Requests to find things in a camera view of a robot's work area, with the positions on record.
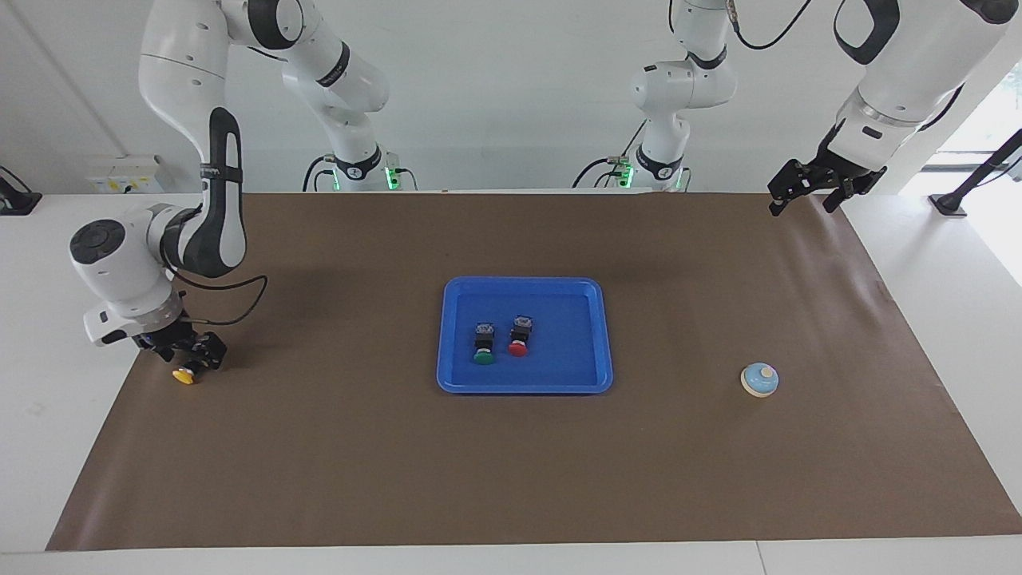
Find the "cable connector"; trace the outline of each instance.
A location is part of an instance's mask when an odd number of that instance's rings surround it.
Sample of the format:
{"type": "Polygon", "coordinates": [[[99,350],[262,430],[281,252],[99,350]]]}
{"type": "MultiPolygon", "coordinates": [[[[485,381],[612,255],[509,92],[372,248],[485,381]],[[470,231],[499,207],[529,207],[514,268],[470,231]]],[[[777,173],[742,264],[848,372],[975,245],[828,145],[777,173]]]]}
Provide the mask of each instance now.
{"type": "Polygon", "coordinates": [[[728,0],[726,4],[728,10],[728,19],[731,20],[731,26],[738,31],[738,6],[735,6],[735,0],[728,0]]]}

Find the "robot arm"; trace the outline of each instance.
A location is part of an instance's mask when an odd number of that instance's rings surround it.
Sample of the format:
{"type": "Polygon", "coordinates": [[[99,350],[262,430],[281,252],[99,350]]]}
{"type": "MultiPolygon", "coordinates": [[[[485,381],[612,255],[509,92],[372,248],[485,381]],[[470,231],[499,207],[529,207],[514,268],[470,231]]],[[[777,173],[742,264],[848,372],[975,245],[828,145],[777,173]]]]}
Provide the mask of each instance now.
{"type": "Polygon", "coordinates": [[[323,125],[341,189],[391,187],[384,150],[366,112],[389,97],[386,77],[338,39],[309,0],[224,0],[235,44],[278,51],[284,85],[323,125]]]}
{"type": "Polygon", "coordinates": [[[834,189],[824,202],[828,211],[869,192],[891,156],[990,53],[1018,10],[1018,0],[863,1],[874,20],[866,41],[853,47],[834,32],[842,49],[866,65],[866,77],[817,156],[808,163],[789,160],[771,180],[775,215],[818,189],[834,189]]]}
{"type": "Polygon", "coordinates": [[[672,17],[675,38],[688,56],[648,65],[632,81],[636,105],[649,119],[630,158],[637,165],[634,185],[642,187],[670,188],[681,175],[691,129],[679,112],[726,103],[737,89],[727,60],[727,1],[684,0],[672,17]]]}
{"type": "Polygon", "coordinates": [[[199,153],[202,203],[160,203],[86,224],[71,241],[76,270],[100,299],[85,315],[99,346],[131,338],[171,362],[189,354],[175,377],[185,383],[217,369],[227,351],[213,333],[198,335],[164,262],[205,277],[237,267],[245,253],[241,220],[241,137],[224,107],[227,21],[210,0],[156,0],[139,61],[146,103],[199,153]]]}
{"type": "Polygon", "coordinates": [[[131,338],[167,362],[185,351],[189,360],[175,372],[185,383],[200,370],[219,368],[227,348],[215,334],[192,329],[165,263],[220,277],[245,254],[241,135],[224,96],[231,44],[286,50],[287,69],[301,94],[312,94],[307,101],[315,99],[320,111],[336,118],[331,140],[338,162],[365,166],[358,176],[345,170],[347,179],[370,184],[383,172],[382,151],[364,112],[383,106],[386,82],[329,32],[312,2],[155,1],[142,42],[139,87],[153,111],[198,150],[202,203],[161,203],[91,222],[72,238],[71,254],[103,300],[85,316],[90,340],[102,346],[131,338]]]}

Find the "plastic tray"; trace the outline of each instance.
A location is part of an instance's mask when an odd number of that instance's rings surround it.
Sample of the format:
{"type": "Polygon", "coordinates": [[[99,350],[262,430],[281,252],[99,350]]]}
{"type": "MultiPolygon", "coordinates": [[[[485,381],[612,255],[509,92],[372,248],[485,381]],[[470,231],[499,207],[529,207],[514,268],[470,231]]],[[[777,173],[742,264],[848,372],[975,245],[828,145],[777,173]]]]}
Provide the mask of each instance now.
{"type": "Polygon", "coordinates": [[[456,277],[444,291],[436,381],[455,394],[598,394],[613,382],[603,292],[583,277],[456,277]],[[535,326],[528,354],[507,351],[512,323],[535,326]],[[494,324],[492,366],[472,362],[475,326],[494,324]]]}

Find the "green led light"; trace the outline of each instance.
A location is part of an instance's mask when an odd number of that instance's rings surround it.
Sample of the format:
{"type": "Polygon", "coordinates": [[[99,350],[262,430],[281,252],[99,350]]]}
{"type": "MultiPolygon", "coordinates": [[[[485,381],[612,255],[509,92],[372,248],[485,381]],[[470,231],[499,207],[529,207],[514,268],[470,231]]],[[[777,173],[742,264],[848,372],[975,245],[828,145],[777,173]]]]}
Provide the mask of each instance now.
{"type": "Polygon", "coordinates": [[[624,166],[624,173],[621,174],[621,179],[619,180],[621,187],[632,187],[632,180],[636,176],[636,169],[632,165],[624,166]]]}
{"type": "Polygon", "coordinates": [[[398,177],[398,173],[393,171],[392,167],[386,169],[386,182],[390,186],[390,189],[398,189],[401,187],[401,179],[398,177]]]}

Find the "wall outlet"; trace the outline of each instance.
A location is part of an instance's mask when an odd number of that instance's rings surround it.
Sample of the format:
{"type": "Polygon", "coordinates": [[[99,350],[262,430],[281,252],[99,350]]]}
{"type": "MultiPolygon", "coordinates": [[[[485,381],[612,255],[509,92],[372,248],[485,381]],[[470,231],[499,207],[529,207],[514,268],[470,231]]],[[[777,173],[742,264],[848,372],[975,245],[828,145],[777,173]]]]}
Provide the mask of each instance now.
{"type": "Polygon", "coordinates": [[[92,157],[87,178],[98,193],[164,193],[171,183],[153,155],[92,157]]]}

